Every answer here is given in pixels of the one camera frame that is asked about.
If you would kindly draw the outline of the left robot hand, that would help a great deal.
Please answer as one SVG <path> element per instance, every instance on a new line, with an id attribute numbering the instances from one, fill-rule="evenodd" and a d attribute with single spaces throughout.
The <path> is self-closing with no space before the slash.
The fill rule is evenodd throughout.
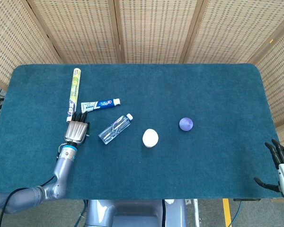
<path id="1" fill-rule="evenodd" d="M 89 122 L 86 122 L 87 115 L 88 112 L 73 114 L 64 136 L 66 142 L 81 144 L 85 141 L 89 130 Z"/>

